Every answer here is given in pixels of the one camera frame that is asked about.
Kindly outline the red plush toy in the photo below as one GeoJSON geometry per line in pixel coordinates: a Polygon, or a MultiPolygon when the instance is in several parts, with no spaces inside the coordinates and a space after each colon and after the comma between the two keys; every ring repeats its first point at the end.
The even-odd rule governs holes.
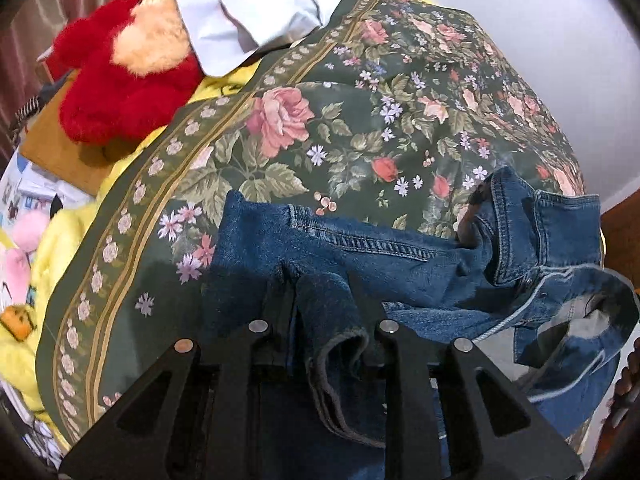
{"type": "Polygon", "coordinates": [[[58,119],[92,145],[142,141],[204,78],[176,0],[111,0],[68,23],[44,64],[54,79],[77,73],[58,119]]]}

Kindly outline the yellow fleece blanket left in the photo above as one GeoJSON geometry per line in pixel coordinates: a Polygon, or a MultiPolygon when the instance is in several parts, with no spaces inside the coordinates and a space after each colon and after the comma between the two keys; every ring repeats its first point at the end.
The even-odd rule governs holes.
{"type": "Polygon", "coordinates": [[[40,453],[61,454],[68,444],[44,410],[36,378],[36,353],[47,305],[58,281],[73,260],[96,218],[98,206],[117,178],[162,132],[149,133],[133,153],[115,162],[100,185],[98,195],[84,206],[63,209],[50,219],[37,250],[29,256],[30,282],[24,304],[1,311],[1,392],[13,403],[23,426],[40,431],[53,443],[40,453]]]}

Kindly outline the striped pink curtain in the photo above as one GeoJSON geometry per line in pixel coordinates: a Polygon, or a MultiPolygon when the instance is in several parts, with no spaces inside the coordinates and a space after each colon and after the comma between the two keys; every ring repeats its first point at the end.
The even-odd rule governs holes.
{"type": "Polygon", "coordinates": [[[14,113],[40,88],[38,56],[69,21],[108,0],[1,0],[1,163],[14,152],[14,113]]]}

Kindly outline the brown cardboard board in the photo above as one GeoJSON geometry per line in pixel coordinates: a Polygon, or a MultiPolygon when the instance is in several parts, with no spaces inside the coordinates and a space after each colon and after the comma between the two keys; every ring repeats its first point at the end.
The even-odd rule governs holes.
{"type": "Polygon", "coordinates": [[[115,162],[133,153],[137,143],[116,139],[99,146],[75,143],[66,136],[58,111],[76,75],[76,70],[70,72],[61,89],[28,127],[20,154],[82,192],[96,196],[115,162]]]}

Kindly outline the green floral bedspread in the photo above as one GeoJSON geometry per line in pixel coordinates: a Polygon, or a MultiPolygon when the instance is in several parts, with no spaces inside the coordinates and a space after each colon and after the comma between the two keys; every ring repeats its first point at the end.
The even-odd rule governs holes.
{"type": "Polygon", "coordinates": [[[559,124],[480,23],[423,0],[343,0],[326,29],[162,128],[106,193],[47,305],[38,389],[68,445],[200,327],[231,191],[451,238],[499,167],[535,188],[585,189],[559,124]]]}

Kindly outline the white pillow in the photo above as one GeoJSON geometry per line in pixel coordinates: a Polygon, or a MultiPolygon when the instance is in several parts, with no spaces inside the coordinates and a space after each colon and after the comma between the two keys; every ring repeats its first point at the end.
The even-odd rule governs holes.
{"type": "Polygon", "coordinates": [[[253,54],[292,44],[329,20],[341,0],[176,0],[203,73],[222,77],[253,54]]]}

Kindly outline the blue denim jacket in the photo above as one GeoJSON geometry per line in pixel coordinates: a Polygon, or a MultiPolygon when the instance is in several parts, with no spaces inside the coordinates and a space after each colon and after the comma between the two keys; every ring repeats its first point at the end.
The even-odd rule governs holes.
{"type": "Polygon", "coordinates": [[[268,479],[378,479],[382,382],[373,325],[472,340],[563,436],[600,404],[639,321],[630,281],[601,266],[600,203],[532,188],[511,168],[473,193],[454,240],[258,204],[224,207],[202,335],[273,322],[284,367],[265,384],[268,479]]]}

